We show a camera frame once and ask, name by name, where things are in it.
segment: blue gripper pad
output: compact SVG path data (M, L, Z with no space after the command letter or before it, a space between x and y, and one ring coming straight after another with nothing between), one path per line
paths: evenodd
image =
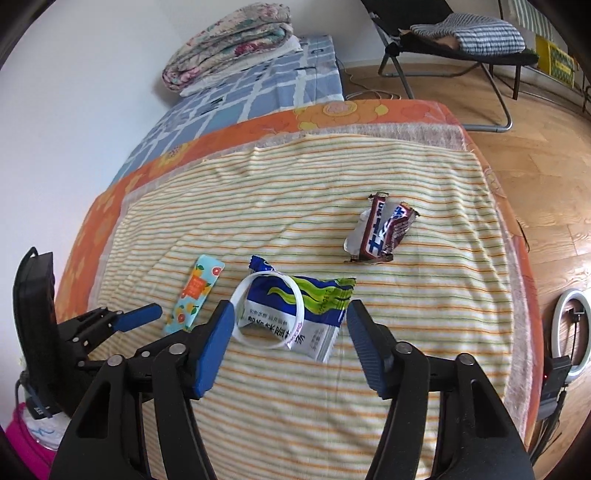
M223 355L234 330L234 305L227 300L222 300L217 304L209 321L215 322L216 318L218 318L217 323L209 334L201 356L197 359L193 388L197 398L201 398L215 382L217 371L222 364Z
M380 397L391 398L388 395L386 370L392 365L394 356L361 300L349 303L347 327L369 387Z
M162 316L162 308L157 303L151 303L145 307L132 310L131 312L119 315L113 325L116 332L129 332L136 327L158 320Z

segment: folding chair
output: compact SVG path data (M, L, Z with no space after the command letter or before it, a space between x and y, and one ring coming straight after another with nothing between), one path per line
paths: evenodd
M513 126L511 113L503 100L503 97L497 88L491 75L494 65L515 66L515 86L513 98L517 99L519 92L519 83L521 81L521 67L533 65L538 61L537 54L533 52L514 53L510 55L485 57L470 55L461 51L440 45L428 38L420 37L413 33L400 34L400 30L410 30L411 25L416 24L436 24L445 20L449 14L453 13L445 0L362 0L369 16L374 21L378 34L384 42L385 53L382 63L379 66L378 74L382 77L400 78L408 98L414 99L414 93L408 84L407 77L459 77L474 69L480 67L486 78L490 82L496 97L499 99L503 111L505 112L507 123L504 126L499 125L473 125L466 124L464 128L476 132L495 132L504 133ZM440 72L411 72L404 73L398 56L402 52L423 53L435 55L454 60L467 60L474 62L467 69L457 73ZM397 73L384 73L388 60L392 60ZM489 72L484 64L490 65Z

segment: yellow box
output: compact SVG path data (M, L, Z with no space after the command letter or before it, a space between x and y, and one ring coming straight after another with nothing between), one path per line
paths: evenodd
M535 49L540 56L538 69L572 88L574 86L574 58L563 52L556 44L539 35L535 36Z

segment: yellow striped towel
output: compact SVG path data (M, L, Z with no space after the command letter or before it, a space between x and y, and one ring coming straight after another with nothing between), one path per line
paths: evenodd
M343 241L378 190L421 217L393 262L347 263ZM171 312L201 254L226 268L200 322L248 274L253 254L285 273L353 276L354 297L397 339L427 355L474 354L504 394L513 341L507 258L471 153L326 135L204 160L130 205L113 236L98 303L130 310L154 301ZM160 337L162 326L113 337L98 354L131 356ZM356 480L369 468L388 406L368 388L343 327L327 365L232 340L194 412L222 480ZM419 478L430 473L438 415L433 395ZM153 421L145 429L153 475L163 478Z

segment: pink object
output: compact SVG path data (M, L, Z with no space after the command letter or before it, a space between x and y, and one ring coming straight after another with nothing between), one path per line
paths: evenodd
M21 418L21 412L25 404L21 403L12 414L12 422L6 429L6 437L17 451L18 456L29 467L29 470L39 479L47 480L51 464L56 456L53 450L49 450L37 441L29 433L27 426Z

